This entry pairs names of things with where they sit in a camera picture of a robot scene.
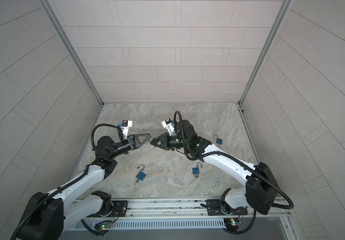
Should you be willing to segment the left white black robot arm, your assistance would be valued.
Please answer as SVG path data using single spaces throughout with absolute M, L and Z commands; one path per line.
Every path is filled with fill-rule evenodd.
M 116 126 L 119 142 L 114 142 L 109 136 L 94 142 L 95 131 L 99 127 L 101 125 L 96 125 L 91 133 L 95 160 L 67 183 L 47 193 L 37 192 L 32 195 L 11 239 L 57 240 L 67 228 L 91 214 L 110 214 L 113 208 L 111 196 L 105 192 L 97 191 L 79 203 L 76 203 L 76 199 L 114 171 L 116 157 L 140 148 L 152 136 L 124 136 L 122 127 Z

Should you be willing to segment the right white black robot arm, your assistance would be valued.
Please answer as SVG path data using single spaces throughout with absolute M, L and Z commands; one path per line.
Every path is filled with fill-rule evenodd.
M 152 140 L 154 147 L 165 151 L 181 149 L 190 161 L 211 164 L 243 185 L 237 190 L 226 189 L 221 195 L 218 209 L 224 214 L 231 215 L 242 207 L 251 207 L 263 215 L 267 215 L 272 207 L 294 208 L 293 201 L 280 189 L 266 164 L 254 165 L 222 151 L 211 141 L 198 136 L 193 125 L 183 120 L 179 111 L 174 113 L 172 120 L 166 119 L 162 125 L 166 133 Z

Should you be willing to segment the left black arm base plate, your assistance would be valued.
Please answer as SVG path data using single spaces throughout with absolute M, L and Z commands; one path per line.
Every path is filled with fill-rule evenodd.
M 97 214 L 100 217 L 124 217 L 126 215 L 128 201 L 104 202 Z

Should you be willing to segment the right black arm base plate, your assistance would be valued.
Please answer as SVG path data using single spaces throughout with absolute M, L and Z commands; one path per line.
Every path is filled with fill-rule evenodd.
M 237 209 L 232 209 L 229 207 L 227 209 L 225 204 L 222 204 L 217 199 L 207 199 L 205 203 L 205 208 L 209 216 L 246 216 L 248 215 L 247 207 L 238 207 Z

